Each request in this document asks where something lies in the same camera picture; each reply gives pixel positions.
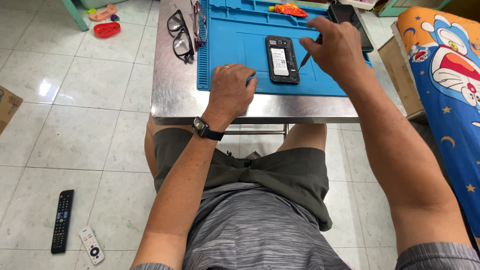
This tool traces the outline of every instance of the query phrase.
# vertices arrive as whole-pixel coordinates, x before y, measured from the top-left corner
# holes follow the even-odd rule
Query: dark shorts
[[[158,169],[154,183],[157,192],[192,136],[193,133],[180,128],[163,129],[154,135]],[[252,160],[248,164],[215,149],[205,189],[237,182],[265,186],[273,193],[308,209],[317,217],[321,231],[332,227],[332,220],[324,204],[328,177],[325,152],[322,150],[294,148]]]

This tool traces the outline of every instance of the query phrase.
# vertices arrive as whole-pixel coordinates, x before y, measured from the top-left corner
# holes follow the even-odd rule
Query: striped gray shirt
[[[471,247],[453,243],[414,246],[397,269],[479,269]],[[134,270],[170,270],[158,263]],[[258,184],[234,183],[204,191],[188,235],[185,270],[349,270],[304,207]]]

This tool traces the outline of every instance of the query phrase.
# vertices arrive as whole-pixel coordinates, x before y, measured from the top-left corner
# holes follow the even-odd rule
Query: smartphone with back cover removed
[[[292,40],[288,37],[267,36],[265,41],[270,79],[275,83],[299,83],[300,75]]]
[[[365,29],[361,25],[352,5],[339,5],[332,4],[328,7],[328,15],[334,23],[340,24],[342,22],[350,22],[354,27],[358,29],[361,35],[361,50],[363,52],[372,52],[373,46],[368,39]]]

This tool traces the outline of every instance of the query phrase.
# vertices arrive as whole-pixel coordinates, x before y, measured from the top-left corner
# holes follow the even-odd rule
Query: yellow star print
[[[472,184],[466,185],[465,187],[468,189],[468,191],[475,192],[476,187],[472,186]]]

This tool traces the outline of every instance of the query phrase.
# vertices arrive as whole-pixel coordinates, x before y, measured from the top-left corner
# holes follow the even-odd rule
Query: watch face
[[[197,132],[200,132],[205,126],[204,123],[202,123],[202,121],[200,121],[200,119],[198,118],[195,118],[195,120],[193,120],[193,125],[195,126],[195,131]]]

